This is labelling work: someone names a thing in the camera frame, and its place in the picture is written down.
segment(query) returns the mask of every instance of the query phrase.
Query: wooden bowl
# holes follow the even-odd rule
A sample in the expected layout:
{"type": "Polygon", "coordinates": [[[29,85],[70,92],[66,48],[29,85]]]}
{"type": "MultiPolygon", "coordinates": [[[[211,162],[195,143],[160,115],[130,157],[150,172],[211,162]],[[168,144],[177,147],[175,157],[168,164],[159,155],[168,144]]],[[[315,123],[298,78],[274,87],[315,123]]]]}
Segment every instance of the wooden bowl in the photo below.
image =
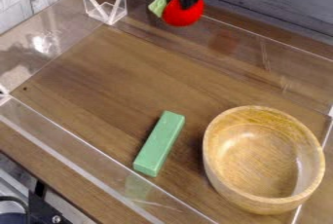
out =
{"type": "Polygon", "coordinates": [[[283,112],[260,106],[236,107],[215,117],[204,133],[203,159],[219,194],[257,214],[294,209],[324,172],[310,130],[283,112]]]}

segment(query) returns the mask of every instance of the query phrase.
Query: cable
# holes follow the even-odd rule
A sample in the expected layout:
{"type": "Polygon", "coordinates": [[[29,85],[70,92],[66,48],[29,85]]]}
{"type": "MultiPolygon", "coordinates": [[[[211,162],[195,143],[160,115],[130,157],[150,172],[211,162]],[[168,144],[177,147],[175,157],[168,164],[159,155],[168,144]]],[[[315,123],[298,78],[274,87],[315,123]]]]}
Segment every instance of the cable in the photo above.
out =
{"type": "Polygon", "coordinates": [[[14,202],[19,204],[19,206],[23,208],[25,211],[25,224],[29,224],[29,209],[25,202],[19,198],[5,197],[5,196],[0,196],[0,202],[14,202]]]}

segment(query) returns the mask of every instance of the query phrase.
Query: red object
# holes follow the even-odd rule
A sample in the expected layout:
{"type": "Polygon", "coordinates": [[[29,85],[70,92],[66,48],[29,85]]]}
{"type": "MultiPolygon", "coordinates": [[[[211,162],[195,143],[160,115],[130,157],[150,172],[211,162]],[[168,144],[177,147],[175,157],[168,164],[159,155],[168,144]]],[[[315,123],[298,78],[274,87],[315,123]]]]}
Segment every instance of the red object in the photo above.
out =
{"type": "Polygon", "coordinates": [[[163,11],[163,20],[173,26],[185,26],[192,24],[203,14],[203,0],[185,10],[181,9],[180,0],[169,0],[163,11]]]}

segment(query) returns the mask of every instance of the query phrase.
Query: bowl rim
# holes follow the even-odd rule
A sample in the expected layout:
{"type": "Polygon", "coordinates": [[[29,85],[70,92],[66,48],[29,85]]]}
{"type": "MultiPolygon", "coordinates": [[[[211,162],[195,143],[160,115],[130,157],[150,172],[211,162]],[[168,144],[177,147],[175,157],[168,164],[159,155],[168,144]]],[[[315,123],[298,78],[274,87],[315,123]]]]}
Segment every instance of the bowl rim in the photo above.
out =
{"type": "Polygon", "coordinates": [[[232,193],[240,195],[241,197],[244,197],[245,199],[259,202],[259,203],[264,203],[264,204],[287,204],[291,202],[296,202],[300,201],[302,199],[304,199],[306,197],[310,196],[310,194],[312,193],[312,191],[315,190],[315,188],[319,185],[319,182],[322,180],[323,177],[323,173],[324,173],[324,157],[323,157],[323,151],[322,151],[322,147],[319,145],[319,142],[314,136],[314,134],[311,133],[311,131],[308,130],[308,128],[306,127],[306,125],[292,116],[290,116],[287,113],[284,113],[280,110],[276,110],[274,108],[266,107],[266,106],[256,106],[256,105],[244,105],[244,106],[237,106],[233,107],[231,109],[227,109],[225,111],[223,111],[221,113],[219,113],[212,121],[208,124],[208,127],[205,129],[204,132],[204,138],[203,138],[203,159],[204,162],[207,164],[207,166],[209,167],[209,170],[212,171],[213,176],[217,178],[217,180],[221,182],[221,184],[228,188],[228,190],[232,191],[232,193]],[[213,168],[213,162],[212,159],[208,156],[208,136],[211,136],[211,131],[212,131],[212,127],[215,125],[215,123],[219,121],[220,118],[223,118],[225,115],[232,114],[233,112],[237,112],[239,110],[244,110],[244,109],[255,109],[255,110],[260,110],[260,111],[270,111],[274,113],[278,113],[279,115],[282,115],[283,117],[286,117],[288,120],[291,120],[302,129],[302,131],[306,132],[306,135],[310,137],[310,141],[315,146],[315,149],[312,151],[316,152],[318,155],[318,171],[316,171],[316,175],[315,178],[311,181],[311,184],[308,185],[308,187],[296,195],[288,196],[288,197],[283,197],[283,198],[270,198],[270,197],[260,197],[260,196],[255,196],[244,191],[241,191],[240,189],[237,189],[235,186],[232,186],[227,181],[223,180],[221,176],[219,176],[219,172],[217,170],[213,168]]]}

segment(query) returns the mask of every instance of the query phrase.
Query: green foam block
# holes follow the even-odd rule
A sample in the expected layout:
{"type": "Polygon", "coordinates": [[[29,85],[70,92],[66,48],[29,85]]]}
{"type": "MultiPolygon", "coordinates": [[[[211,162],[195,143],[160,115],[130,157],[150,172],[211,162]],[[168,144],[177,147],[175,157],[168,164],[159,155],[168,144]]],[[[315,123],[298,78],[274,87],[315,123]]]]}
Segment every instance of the green foam block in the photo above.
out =
{"type": "Polygon", "coordinates": [[[181,115],[164,111],[133,161],[136,171],[156,177],[183,124],[181,115]]]}

